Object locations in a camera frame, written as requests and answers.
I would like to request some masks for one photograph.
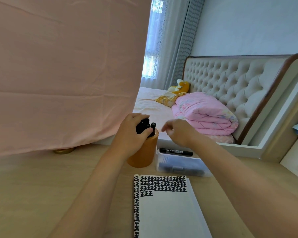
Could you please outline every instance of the cylindrical pen holder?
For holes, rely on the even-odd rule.
[[[159,132],[156,129],[154,136],[147,138],[141,148],[133,156],[130,156],[127,163],[135,168],[143,168],[150,165],[154,158]]]

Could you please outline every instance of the window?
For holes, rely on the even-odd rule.
[[[152,0],[142,69],[142,77],[144,78],[156,78],[163,37],[164,16],[165,2],[162,0]]]

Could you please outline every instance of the spiral notebook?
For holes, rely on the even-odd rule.
[[[134,238],[212,238],[186,176],[134,176]]]

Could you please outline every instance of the tufted headboard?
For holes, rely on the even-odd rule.
[[[213,95],[238,118],[239,126],[233,133],[237,144],[249,143],[297,74],[298,54],[189,56],[183,68],[183,80],[190,83],[189,92]]]

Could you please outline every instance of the gold metal base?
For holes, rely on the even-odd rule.
[[[58,155],[65,155],[65,154],[69,154],[70,152],[73,152],[75,150],[75,148],[76,147],[66,148],[66,149],[55,149],[55,150],[53,150],[53,152],[58,154]]]

